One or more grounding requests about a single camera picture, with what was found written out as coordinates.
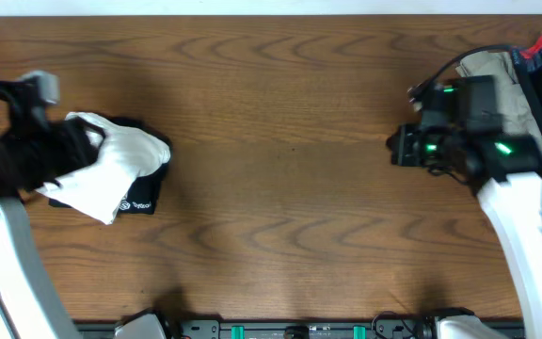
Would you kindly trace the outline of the white t-shirt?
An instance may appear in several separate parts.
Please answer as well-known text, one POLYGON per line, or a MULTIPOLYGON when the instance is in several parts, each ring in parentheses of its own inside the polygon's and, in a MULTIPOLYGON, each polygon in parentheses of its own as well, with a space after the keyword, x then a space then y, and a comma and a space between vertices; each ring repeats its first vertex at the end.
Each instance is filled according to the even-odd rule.
POLYGON ((91 145, 101 146, 97 161, 58 177, 54 184, 46 183, 37 191, 109 225, 134 181, 153 174, 170 161, 170 146, 141 128, 122 126, 96 113, 70 112, 66 116, 68 121, 73 118, 104 130, 104 137, 87 133, 91 145))

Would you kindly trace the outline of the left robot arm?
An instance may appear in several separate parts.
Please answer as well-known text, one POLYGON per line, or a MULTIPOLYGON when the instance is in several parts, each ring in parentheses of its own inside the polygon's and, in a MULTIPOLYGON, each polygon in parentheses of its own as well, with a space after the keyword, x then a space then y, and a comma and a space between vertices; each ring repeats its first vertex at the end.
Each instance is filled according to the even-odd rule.
POLYGON ((0 198, 0 338, 80 338, 40 259, 20 199, 0 198))

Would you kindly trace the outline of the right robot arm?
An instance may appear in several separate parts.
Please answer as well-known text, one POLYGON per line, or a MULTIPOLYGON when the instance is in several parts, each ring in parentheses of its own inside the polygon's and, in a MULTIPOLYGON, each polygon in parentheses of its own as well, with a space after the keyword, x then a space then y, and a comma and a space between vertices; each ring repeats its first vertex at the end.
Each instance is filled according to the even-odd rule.
POLYGON ((525 335, 542 338, 542 153, 529 134, 403 124, 388 138, 392 164, 448 174, 475 191, 498 236, 525 335))

